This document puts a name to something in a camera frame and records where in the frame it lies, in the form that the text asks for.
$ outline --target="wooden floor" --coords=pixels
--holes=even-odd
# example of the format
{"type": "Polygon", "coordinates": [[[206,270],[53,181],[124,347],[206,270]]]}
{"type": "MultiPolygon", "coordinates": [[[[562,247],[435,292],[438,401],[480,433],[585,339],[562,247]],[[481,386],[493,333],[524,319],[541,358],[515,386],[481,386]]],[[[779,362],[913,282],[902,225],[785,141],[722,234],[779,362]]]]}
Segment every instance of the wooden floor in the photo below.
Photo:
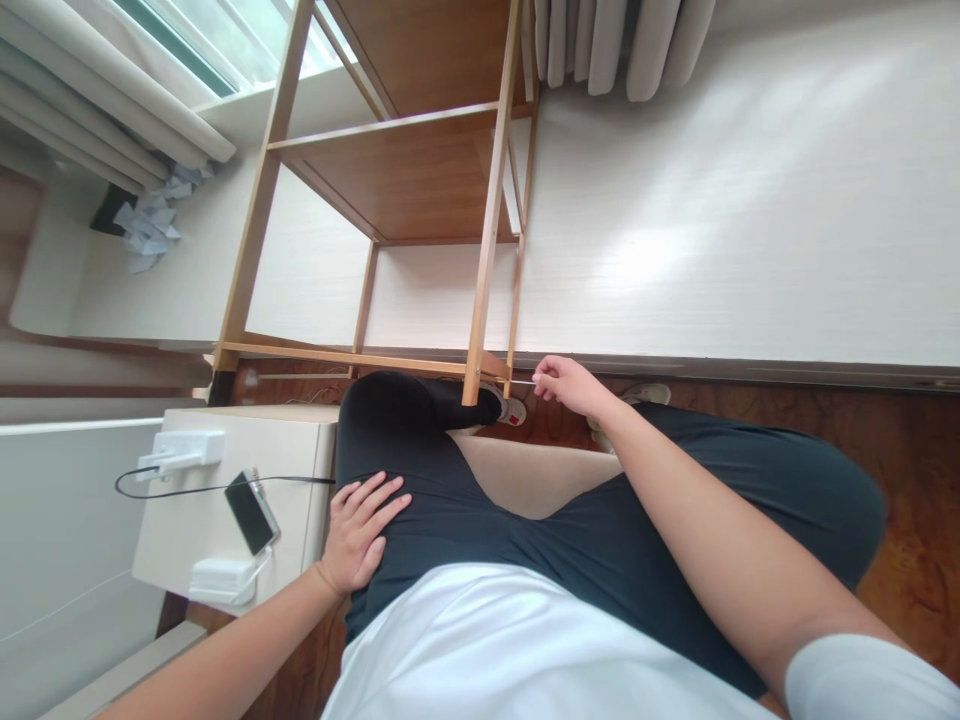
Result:
{"type": "MultiPolygon", "coordinates": [[[[245,361],[234,404],[338,403],[349,381],[246,382],[266,373],[329,372],[287,360],[245,361]]],[[[612,380],[622,389],[633,381],[612,380]]],[[[887,538],[860,597],[927,661],[960,683],[960,397],[855,392],[710,382],[674,382],[671,405],[818,435],[860,463],[889,503],[887,538]]],[[[596,449],[584,419],[516,386],[529,411],[519,428],[482,434],[546,445],[596,449]]],[[[320,716],[339,675],[343,613],[337,608],[304,641],[248,718],[320,716]]],[[[190,619],[211,630],[227,616],[191,605],[190,619]]]]}

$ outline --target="phone screen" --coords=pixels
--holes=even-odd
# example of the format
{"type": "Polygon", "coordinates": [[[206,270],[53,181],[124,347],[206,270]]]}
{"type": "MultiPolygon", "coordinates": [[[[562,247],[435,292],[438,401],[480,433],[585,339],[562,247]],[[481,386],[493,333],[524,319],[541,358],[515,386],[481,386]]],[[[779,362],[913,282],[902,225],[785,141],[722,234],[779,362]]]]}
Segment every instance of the phone screen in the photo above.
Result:
{"type": "Polygon", "coordinates": [[[245,473],[240,473],[224,493],[240,525],[240,532],[247,541],[247,547],[256,555],[270,544],[276,533],[267,520],[256,491],[248,483],[250,479],[245,473]]]}

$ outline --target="power strip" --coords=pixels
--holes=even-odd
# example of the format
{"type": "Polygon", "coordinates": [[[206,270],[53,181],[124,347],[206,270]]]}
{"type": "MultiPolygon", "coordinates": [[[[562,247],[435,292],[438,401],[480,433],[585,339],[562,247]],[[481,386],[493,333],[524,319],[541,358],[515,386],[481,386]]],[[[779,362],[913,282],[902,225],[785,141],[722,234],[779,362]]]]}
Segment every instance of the power strip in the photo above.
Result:
{"type": "Polygon", "coordinates": [[[137,461],[139,469],[157,469],[139,473],[136,478],[151,480],[176,470],[218,463],[223,460],[225,437],[222,430],[159,432],[153,438],[153,453],[137,461]]]}

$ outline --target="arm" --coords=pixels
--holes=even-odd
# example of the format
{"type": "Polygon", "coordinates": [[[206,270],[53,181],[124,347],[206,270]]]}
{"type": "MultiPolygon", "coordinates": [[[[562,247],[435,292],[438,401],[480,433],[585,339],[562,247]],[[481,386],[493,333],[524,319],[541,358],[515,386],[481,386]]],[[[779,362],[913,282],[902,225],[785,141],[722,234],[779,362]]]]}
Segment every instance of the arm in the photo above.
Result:
{"type": "Polygon", "coordinates": [[[327,611],[370,582],[386,545],[380,532],[410,503],[403,495],[378,511],[403,483],[395,478],[384,484],[385,479],[381,472],[336,494],[319,563],[138,685],[98,719],[239,718],[327,611]]]}
{"type": "Polygon", "coordinates": [[[548,356],[534,381],[537,395],[600,424],[697,600],[781,701],[787,666],[817,638],[853,633],[906,648],[802,545],[585,368],[548,356]]]}

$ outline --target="wooden shelf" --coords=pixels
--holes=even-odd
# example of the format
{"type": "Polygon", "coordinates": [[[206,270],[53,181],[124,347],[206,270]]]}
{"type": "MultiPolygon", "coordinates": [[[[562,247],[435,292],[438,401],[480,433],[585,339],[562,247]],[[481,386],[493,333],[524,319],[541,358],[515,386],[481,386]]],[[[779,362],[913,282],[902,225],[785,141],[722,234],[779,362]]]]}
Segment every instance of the wooden shelf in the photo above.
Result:
{"type": "MultiPolygon", "coordinates": [[[[412,117],[290,140],[290,115],[313,17],[341,59],[346,57],[314,3],[296,0],[294,5],[214,367],[234,371],[242,353],[323,360],[349,365],[351,377],[361,365],[462,377],[465,405],[476,405],[481,379],[503,382],[509,397],[539,101],[533,65],[521,67],[517,58],[521,45],[527,49],[524,55],[532,57],[533,0],[329,0],[387,114],[412,117]],[[524,23],[526,32],[521,33],[524,23]],[[522,192],[511,139],[511,120],[520,117],[531,118],[522,192]],[[371,241],[351,352],[246,330],[281,164],[371,241]],[[504,193],[507,179],[513,183],[516,235],[504,193]],[[507,362],[483,347],[499,242],[518,243],[507,362]],[[363,352],[380,248],[464,243],[480,245],[466,362],[363,352]]],[[[355,68],[348,72],[380,118],[383,113],[355,68]]]]}
{"type": "MultiPolygon", "coordinates": [[[[496,102],[508,0],[327,0],[392,117],[496,102]]],[[[513,102],[524,101],[517,68],[513,102]]]]}
{"type": "MultiPolygon", "coordinates": [[[[497,103],[269,145],[304,183],[385,245],[479,243],[497,103]]],[[[498,242],[515,242],[501,197],[498,242]]]]}

